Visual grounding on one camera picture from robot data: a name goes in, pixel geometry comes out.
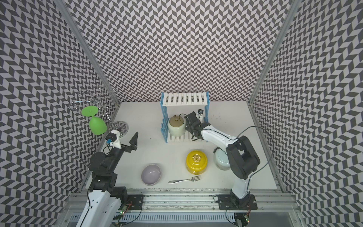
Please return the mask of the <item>blue white two-tier shelf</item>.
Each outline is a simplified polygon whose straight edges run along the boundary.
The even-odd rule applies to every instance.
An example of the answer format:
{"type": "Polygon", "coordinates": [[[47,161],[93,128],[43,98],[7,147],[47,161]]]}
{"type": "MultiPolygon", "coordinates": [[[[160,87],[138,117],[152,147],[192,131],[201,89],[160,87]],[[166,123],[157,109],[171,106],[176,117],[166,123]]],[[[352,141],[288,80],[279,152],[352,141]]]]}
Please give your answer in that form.
{"type": "Polygon", "coordinates": [[[183,136],[173,137],[168,130],[169,119],[173,115],[185,117],[192,111],[204,110],[203,122],[209,121],[209,92],[189,92],[189,93],[161,93],[160,106],[163,115],[161,123],[161,133],[166,143],[169,142],[191,142],[192,135],[186,131],[183,136]]]}

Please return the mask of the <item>white pale blue tea canister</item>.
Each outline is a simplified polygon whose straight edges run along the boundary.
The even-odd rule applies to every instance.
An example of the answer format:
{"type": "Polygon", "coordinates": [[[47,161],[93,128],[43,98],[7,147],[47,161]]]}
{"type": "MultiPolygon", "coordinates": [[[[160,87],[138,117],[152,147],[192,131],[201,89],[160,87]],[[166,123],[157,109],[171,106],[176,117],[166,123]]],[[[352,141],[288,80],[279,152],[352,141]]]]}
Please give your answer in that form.
{"type": "Polygon", "coordinates": [[[221,148],[215,148],[213,153],[216,167],[224,171],[229,170],[230,164],[227,154],[221,148]]]}

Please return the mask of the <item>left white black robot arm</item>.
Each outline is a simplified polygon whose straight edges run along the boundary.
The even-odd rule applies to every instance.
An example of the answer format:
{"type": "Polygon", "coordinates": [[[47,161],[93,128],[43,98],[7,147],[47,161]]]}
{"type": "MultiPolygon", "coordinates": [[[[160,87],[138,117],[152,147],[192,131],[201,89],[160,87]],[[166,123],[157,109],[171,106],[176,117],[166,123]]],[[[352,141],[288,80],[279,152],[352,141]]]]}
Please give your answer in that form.
{"type": "Polygon", "coordinates": [[[109,227],[117,211],[128,201],[126,187],[115,186],[117,174],[114,171],[125,152],[137,150],[139,133],[133,135],[129,145],[121,144],[120,136],[119,130],[112,130],[105,138],[111,150],[106,154],[97,152],[91,157],[92,181],[78,227],[109,227]]]}

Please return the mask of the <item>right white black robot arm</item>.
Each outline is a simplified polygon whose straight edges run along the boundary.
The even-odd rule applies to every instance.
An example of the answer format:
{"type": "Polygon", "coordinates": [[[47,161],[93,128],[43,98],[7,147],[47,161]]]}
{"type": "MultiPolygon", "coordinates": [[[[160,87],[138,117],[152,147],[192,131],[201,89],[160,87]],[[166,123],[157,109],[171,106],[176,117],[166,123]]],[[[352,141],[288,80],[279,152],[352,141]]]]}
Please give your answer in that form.
{"type": "Polygon", "coordinates": [[[231,197],[244,200],[249,195],[252,175],[257,171],[261,160],[252,143],[246,136],[230,136],[213,127],[208,122],[201,122],[195,112],[184,117],[185,129],[197,139],[215,144],[226,153],[230,169],[235,175],[231,197]]]}

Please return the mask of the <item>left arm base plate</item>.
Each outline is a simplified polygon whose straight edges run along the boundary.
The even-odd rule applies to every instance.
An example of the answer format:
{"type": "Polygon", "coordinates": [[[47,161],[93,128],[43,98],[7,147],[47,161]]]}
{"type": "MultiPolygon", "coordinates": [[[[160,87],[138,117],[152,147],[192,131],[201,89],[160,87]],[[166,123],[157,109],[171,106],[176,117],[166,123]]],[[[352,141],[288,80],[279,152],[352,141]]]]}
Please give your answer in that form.
{"type": "Polygon", "coordinates": [[[118,209],[118,212],[121,211],[139,211],[142,209],[144,201],[143,194],[131,194],[127,197],[127,199],[121,199],[121,206],[118,209]]]}

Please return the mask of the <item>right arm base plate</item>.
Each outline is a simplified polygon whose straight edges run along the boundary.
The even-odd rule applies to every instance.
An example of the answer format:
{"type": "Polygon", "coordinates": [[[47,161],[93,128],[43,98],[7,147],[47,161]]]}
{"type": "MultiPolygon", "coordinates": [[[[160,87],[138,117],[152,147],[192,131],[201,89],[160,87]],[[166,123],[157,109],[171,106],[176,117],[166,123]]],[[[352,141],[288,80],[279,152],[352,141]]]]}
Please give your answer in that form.
{"type": "Polygon", "coordinates": [[[235,210],[257,210],[257,202],[253,194],[248,194],[243,199],[238,199],[236,196],[231,194],[219,194],[216,196],[216,202],[218,203],[219,209],[222,211],[235,209],[235,210]]]}

